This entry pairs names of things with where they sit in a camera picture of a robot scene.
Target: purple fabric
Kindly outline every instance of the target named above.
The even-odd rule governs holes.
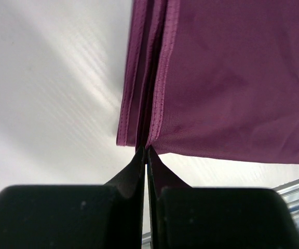
[[[166,11],[148,11],[146,0],[134,3],[127,68],[136,76],[131,80],[127,69],[123,103],[129,108],[122,105],[117,144],[135,146],[140,112],[150,108],[149,129],[137,137],[161,154],[299,163],[299,1],[155,3]],[[147,38],[140,34],[144,27],[134,31],[141,6],[143,18],[151,16]],[[158,13],[165,15],[160,37],[153,36]],[[131,49],[135,39],[142,57]],[[156,39],[159,57],[146,105],[139,99],[150,72],[130,60],[151,61],[148,41]]]

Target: white surface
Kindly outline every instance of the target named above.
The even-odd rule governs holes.
[[[131,0],[0,0],[0,190],[101,184],[130,161],[115,145],[130,13]],[[299,178],[293,165],[161,158],[193,186]]]

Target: magenta cloth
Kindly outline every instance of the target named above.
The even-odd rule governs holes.
[[[299,0],[135,0],[118,145],[299,163]]]

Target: black plastic part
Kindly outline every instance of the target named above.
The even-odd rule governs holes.
[[[11,186],[0,248],[141,248],[145,152],[103,186]]]
[[[165,240],[159,238],[165,234],[165,231],[162,230],[165,217],[158,214],[160,209],[157,207],[161,192],[169,187],[188,188],[190,190],[192,190],[192,187],[165,166],[152,147],[147,151],[147,179],[149,213],[151,216],[151,248],[166,248],[164,245],[166,243]]]
[[[299,249],[281,197],[269,189],[189,188],[150,148],[152,248]]]

